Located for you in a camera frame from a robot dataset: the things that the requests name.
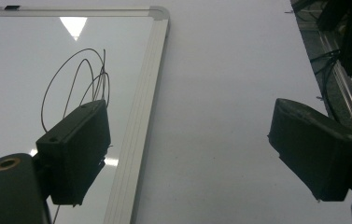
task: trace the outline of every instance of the whiteboard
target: whiteboard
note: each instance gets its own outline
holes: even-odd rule
[[[131,215],[168,21],[161,7],[16,11],[0,7],[0,157],[34,152],[35,141],[45,133],[40,118],[44,93],[70,56],[95,49],[102,59],[106,57],[112,147],[83,205],[62,206],[56,223],[103,223],[120,211],[122,216]],[[102,64],[92,50],[80,52],[63,67],[45,100],[47,129],[62,119],[84,59],[94,76],[99,75]],[[85,62],[65,114],[79,105],[91,82]],[[87,95],[85,103],[92,99]],[[48,203],[53,217],[57,205],[50,199]]]

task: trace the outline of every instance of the black wire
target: black wire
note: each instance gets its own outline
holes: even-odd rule
[[[327,90],[328,82],[329,82],[330,76],[331,76],[331,71],[332,71],[333,67],[336,65],[337,60],[338,60],[338,56],[334,56],[332,59],[330,59],[328,61],[328,66],[326,67],[327,70],[325,73],[323,73],[323,77],[322,77],[321,95],[323,96],[323,99],[326,101],[328,108],[330,109],[330,112],[331,112],[334,120],[339,122],[339,118],[335,112],[335,109],[333,108],[333,105],[331,103],[330,97],[328,95],[328,90]]]
[[[299,14],[299,12],[295,13],[295,16],[298,17],[301,21],[307,21]]]
[[[92,75],[92,81],[93,81],[93,70],[92,70],[92,65],[89,62],[89,60],[87,59],[83,59],[82,62],[80,62],[79,66],[77,67],[77,71],[76,74],[74,75],[74,80],[73,80],[73,85],[71,86],[71,90],[68,93],[68,99],[67,99],[67,104],[65,105],[65,109],[64,109],[64,113],[63,113],[63,118],[65,117],[65,113],[67,111],[67,107],[68,107],[68,103],[70,102],[70,98],[71,98],[71,94],[73,92],[74,89],[74,85],[76,83],[76,79],[77,79],[77,73],[79,72],[79,68],[80,66],[83,64],[83,62],[86,62],[89,65],[89,68],[91,69],[91,75]],[[92,101],[94,100],[94,85],[92,86]]]
[[[52,224],[55,224],[56,219],[57,219],[57,215],[59,214],[59,210],[60,210],[60,205],[57,205],[56,214],[54,215]]]
[[[105,66],[106,66],[106,65],[105,65],[105,61],[103,60],[103,58],[100,56],[100,54],[99,54],[95,49],[82,49],[82,50],[78,51],[77,53],[73,54],[71,57],[69,57],[69,58],[62,64],[62,66],[57,70],[57,72],[55,73],[55,75],[54,75],[53,78],[51,79],[51,81],[50,81],[50,83],[49,83],[49,85],[48,85],[48,87],[47,87],[47,89],[46,89],[46,91],[45,91],[44,99],[42,100],[42,105],[41,105],[41,125],[42,125],[42,128],[44,129],[45,133],[47,133],[48,130],[47,130],[47,128],[45,127],[45,122],[44,122],[44,106],[45,106],[45,100],[46,100],[47,95],[48,95],[48,92],[49,92],[49,88],[50,88],[50,86],[51,86],[51,84],[52,84],[54,78],[57,77],[57,75],[59,74],[59,72],[63,69],[63,67],[64,67],[72,58],[74,58],[74,57],[75,57],[76,55],[78,55],[79,53],[81,53],[81,52],[83,52],[83,51],[87,51],[87,50],[93,51],[93,52],[99,57],[100,62],[101,62],[101,65],[102,65],[101,71],[105,71]],[[92,67],[91,67],[89,61],[86,60],[86,62],[88,63],[88,65],[90,66],[90,68],[91,68],[91,70],[92,70]]]
[[[309,10],[309,15],[311,17],[313,17],[313,19],[315,19],[316,21],[318,20],[318,17],[316,17],[315,15],[313,15],[313,13],[310,11],[310,8],[311,8],[312,5],[309,5],[309,7],[307,8],[307,10]]]

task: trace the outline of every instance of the black device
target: black device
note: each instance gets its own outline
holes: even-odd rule
[[[106,101],[79,106],[36,141],[38,153],[0,158],[0,224],[51,223],[46,199],[82,204],[111,143]]]
[[[352,189],[352,130],[307,105],[277,99],[268,137],[316,199],[345,199]]]

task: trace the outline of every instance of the black plastic housing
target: black plastic housing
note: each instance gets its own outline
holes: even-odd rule
[[[351,130],[307,105],[277,99],[269,142],[316,199],[345,199],[352,162]]]
[[[110,143],[105,100],[78,107],[36,141],[39,162],[51,172],[53,203],[82,204]]]
[[[49,210],[28,154],[0,158],[0,224],[48,224]]]

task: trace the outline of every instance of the whiteboard frame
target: whiteboard frame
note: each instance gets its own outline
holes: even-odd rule
[[[169,12],[164,7],[20,7],[18,10],[5,10],[5,7],[0,7],[0,17],[57,16],[153,18],[104,221],[105,224],[131,223],[143,154],[148,147],[152,106],[161,72],[166,37],[170,28]]]

